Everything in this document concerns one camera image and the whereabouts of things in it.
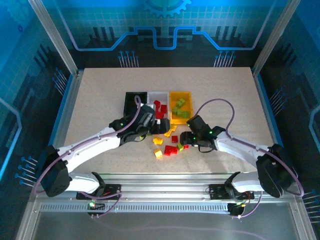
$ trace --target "gear graphic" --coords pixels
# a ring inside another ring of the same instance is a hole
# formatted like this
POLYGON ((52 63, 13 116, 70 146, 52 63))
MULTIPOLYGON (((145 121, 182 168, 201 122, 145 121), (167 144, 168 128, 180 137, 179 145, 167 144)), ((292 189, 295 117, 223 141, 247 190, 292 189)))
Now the gear graphic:
POLYGON ((0 7, 6 7, 18 24, 22 24, 28 19, 30 7, 28 0, 1 0, 0 7))
POLYGON ((156 14, 157 17, 173 17, 174 14, 180 14, 181 10, 186 10, 186 5, 191 4, 190 0, 144 0, 142 2, 144 10, 149 10, 150 14, 156 14))

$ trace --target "yellow bin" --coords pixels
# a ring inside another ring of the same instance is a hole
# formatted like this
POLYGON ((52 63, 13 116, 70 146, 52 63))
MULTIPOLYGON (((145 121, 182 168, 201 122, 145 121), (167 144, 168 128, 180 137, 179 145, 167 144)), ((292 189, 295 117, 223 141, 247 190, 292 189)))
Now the yellow bin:
POLYGON ((187 121, 193 117, 193 108, 192 108, 192 97, 191 92, 189 91, 171 91, 169 93, 170 97, 170 123, 171 124, 187 124, 187 121), (180 108, 181 111, 187 111, 189 113, 189 118, 182 118, 172 113, 172 110, 177 104, 179 99, 184 99, 185 103, 180 108))

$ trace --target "beige table surface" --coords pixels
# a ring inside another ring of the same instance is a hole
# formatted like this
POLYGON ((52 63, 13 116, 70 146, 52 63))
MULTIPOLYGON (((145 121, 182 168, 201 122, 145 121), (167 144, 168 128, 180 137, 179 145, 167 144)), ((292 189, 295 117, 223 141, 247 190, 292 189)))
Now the beige table surface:
MULTIPOLYGON (((207 100, 225 98, 235 108, 229 131, 255 143, 272 145, 272 138, 248 67, 209 68, 86 68, 80 84, 64 145, 92 136, 123 117, 126 92, 190 91, 194 113, 207 100)), ((213 128, 226 127, 232 111, 224 102, 204 107, 200 116, 213 128)), ((175 134, 188 131, 179 125, 175 134)), ((172 145, 164 137, 165 144, 172 145)), ((157 160, 157 147, 148 136, 104 152, 75 171, 80 173, 226 173, 255 168, 224 152, 199 153, 196 147, 157 160)))

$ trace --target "green lego brick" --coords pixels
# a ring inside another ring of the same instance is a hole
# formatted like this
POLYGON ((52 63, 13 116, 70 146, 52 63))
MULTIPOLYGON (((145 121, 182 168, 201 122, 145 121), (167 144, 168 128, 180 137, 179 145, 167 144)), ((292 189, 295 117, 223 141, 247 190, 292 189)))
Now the green lego brick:
POLYGON ((184 105, 184 104, 183 104, 182 102, 180 102, 180 101, 177 101, 177 102, 176 102, 176 106, 177 106, 178 108, 181 108, 183 105, 184 105))
POLYGON ((180 142, 177 144, 177 147, 180 152, 184 149, 184 146, 182 146, 182 144, 180 142))
POLYGON ((172 113, 177 115, 179 108, 177 108, 176 106, 172 109, 172 113))
POLYGON ((184 119, 188 119, 188 118, 189 118, 189 112, 183 111, 183 112, 182 112, 182 117, 183 117, 184 119))

